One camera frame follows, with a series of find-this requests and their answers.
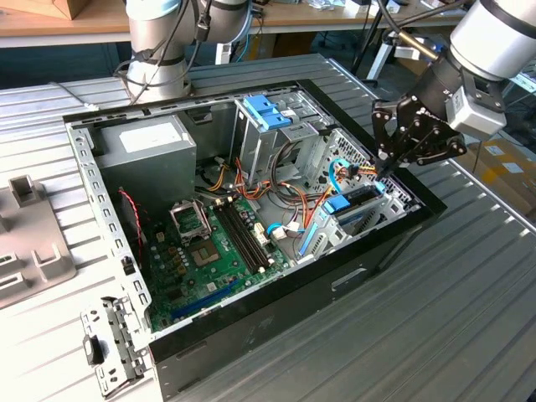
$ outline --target screw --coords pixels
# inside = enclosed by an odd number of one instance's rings
[[[127,255],[122,258],[121,263],[123,266],[130,265],[132,263],[132,258]]]

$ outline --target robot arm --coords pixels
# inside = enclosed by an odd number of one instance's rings
[[[141,94],[139,101],[148,102],[186,96],[184,47],[199,36],[200,42],[222,44],[240,39],[250,28],[251,6],[251,0],[127,0],[133,59],[125,82],[132,97]]]
[[[373,105],[380,177],[466,153],[460,132],[487,140],[506,126],[499,84],[536,57],[536,0],[478,0],[452,32],[450,48],[431,56],[435,61],[398,102]]]

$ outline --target red cable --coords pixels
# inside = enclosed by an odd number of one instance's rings
[[[134,217],[136,218],[136,227],[137,227],[137,244],[140,251],[140,263],[142,263],[142,226],[140,225],[140,215],[137,212],[136,203],[132,199],[130,195],[128,195],[124,190],[118,190],[119,194],[125,196],[125,198],[128,200],[130,205],[132,206],[132,209],[134,210]]]

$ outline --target wooden table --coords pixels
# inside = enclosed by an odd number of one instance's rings
[[[403,7],[395,19],[404,19],[427,10],[419,0]],[[460,16],[439,16],[415,26],[456,25]],[[307,3],[269,3],[265,6],[264,34],[361,29],[365,13],[337,7],[318,11]],[[254,20],[250,32],[256,34]],[[0,48],[56,44],[94,44],[130,40],[128,17],[122,0],[92,0],[74,21],[0,8]]]

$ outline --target motherboard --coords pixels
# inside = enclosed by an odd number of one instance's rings
[[[182,232],[169,216],[162,216],[146,231],[148,255],[144,260],[148,264],[142,273],[152,294],[149,315],[153,331],[169,327],[289,266],[281,251],[262,234],[264,228],[247,200],[225,198],[219,205],[204,208],[204,213],[210,234],[189,242],[181,238],[181,233],[203,226],[193,209],[177,218]],[[239,218],[230,224],[228,216]],[[252,240],[256,247],[245,244]],[[262,253],[258,258],[264,264],[252,260],[255,251]]]

